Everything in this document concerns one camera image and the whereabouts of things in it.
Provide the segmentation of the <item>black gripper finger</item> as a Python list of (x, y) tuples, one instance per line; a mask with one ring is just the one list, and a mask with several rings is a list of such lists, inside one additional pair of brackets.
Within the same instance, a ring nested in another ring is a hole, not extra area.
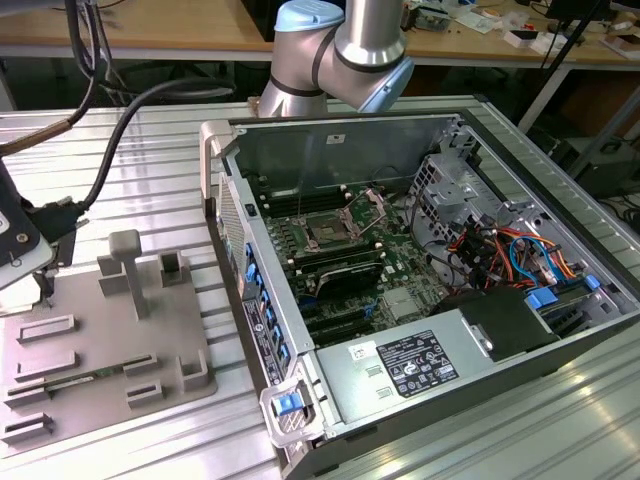
[(39, 304), (51, 307), (50, 299), (55, 293), (55, 277), (47, 275), (46, 272), (34, 272), (33, 278), (40, 290)]

